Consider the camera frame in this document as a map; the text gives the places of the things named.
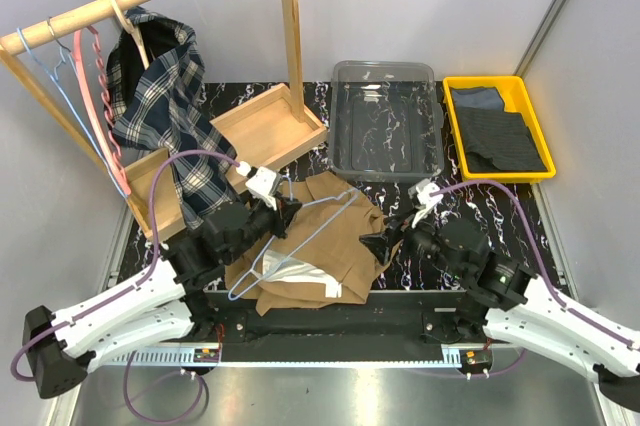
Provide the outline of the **navy plaid skirt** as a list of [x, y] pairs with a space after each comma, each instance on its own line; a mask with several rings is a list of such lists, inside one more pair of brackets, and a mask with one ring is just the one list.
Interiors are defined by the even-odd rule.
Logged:
[[[111, 131], [117, 143], [142, 151], [165, 148], [172, 156], [208, 150], [236, 158], [234, 146], [201, 111], [205, 64], [194, 29], [142, 7], [129, 10], [126, 17], [141, 32], [149, 66], [142, 65], [132, 37], [123, 32], [106, 66]], [[188, 228], [199, 227], [216, 207], [237, 199], [226, 178], [230, 167], [227, 161], [202, 155], [172, 163], [174, 189]]]

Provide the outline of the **light wooden hanger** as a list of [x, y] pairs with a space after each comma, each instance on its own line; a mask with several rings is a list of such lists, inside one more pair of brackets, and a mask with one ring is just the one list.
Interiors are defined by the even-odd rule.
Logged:
[[148, 69], [150, 62], [146, 53], [146, 48], [144, 45], [144, 41], [142, 38], [141, 31], [138, 26], [135, 26], [124, 14], [122, 9], [120, 8], [117, 0], [109, 0], [111, 8], [118, 19], [122, 29], [128, 33], [132, 40], [134, 41], [135, 46], [137, 47], [142, 65], [144, 69]]

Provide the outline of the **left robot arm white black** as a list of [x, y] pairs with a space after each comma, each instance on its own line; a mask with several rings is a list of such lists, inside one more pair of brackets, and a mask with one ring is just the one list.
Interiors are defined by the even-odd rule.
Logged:
[[215, 332], [204, 289], [264, 236], [283, 238], [302, 204], [256, 200], [209, 214], [168, 240], [154, 265], [74, 306], [44, 305], [24, 319], [22, 343], [38, 395], [60, 396], [110, 360], [158, 342]]

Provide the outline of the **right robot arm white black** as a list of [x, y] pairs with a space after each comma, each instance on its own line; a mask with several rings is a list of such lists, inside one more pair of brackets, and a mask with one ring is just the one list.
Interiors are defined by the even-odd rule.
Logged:
[[563, 364], [610, 401], [639, 409], [639, 351], [631, 330], [599, 316], [548, 286], [532, 268], [495, 252], [485, 234], [464, 219], [432, 229], [393, 221], [359, 239], [376, 258], [396, 245], [436, 261], [463, 289], [452, 316], [430, 335], [476, 342], [485, 336]]

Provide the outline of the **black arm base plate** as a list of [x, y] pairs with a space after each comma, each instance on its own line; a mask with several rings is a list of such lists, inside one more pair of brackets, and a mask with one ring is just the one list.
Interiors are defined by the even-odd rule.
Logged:
[[231, 301], [223, 291], [210, 292], [206, 299], [212, 318], [223, 329], [222, 343], [278, 336], [398, 336], [440, 344], [486, 344], [482, 331], [456, 330], [454, 315], [462, 297], [451, 291], [375, 291], [363, 305], [273, 309], [265, 315], [258, 314], [255, 301]]

